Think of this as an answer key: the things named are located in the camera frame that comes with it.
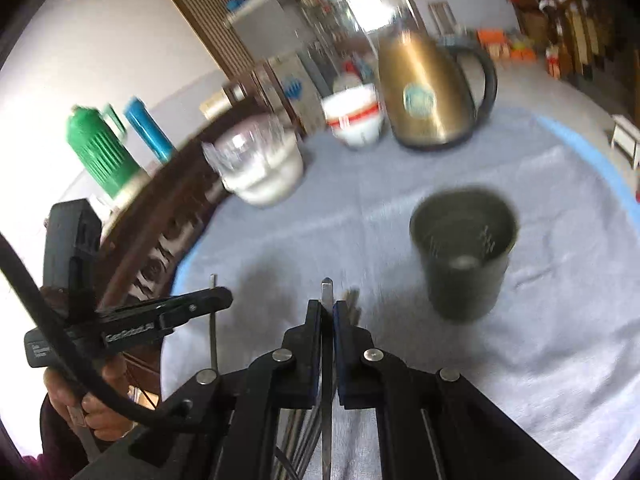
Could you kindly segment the person's left hand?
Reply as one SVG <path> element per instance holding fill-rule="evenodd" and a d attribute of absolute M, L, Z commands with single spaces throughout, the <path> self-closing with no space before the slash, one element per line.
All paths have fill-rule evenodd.
<path fill-rule="evenodd" d="M 102 368 L 102 378 L 121 396 L 128 396 L 129 382 L 126 373 L 127 363 L 120 354 L 106 360 Z M 99 440 L 116 441 L 134 426 L 131 420 L 111 410 L 92 393 L 79 399 L 65 377 L 55 368 L 48 367 L 44 371 L 43 382 L 51 405 L 70 428 L 74 428 L 74 424 L 68 409 L 78 406 L 86 413 L 86 424 Z"/>

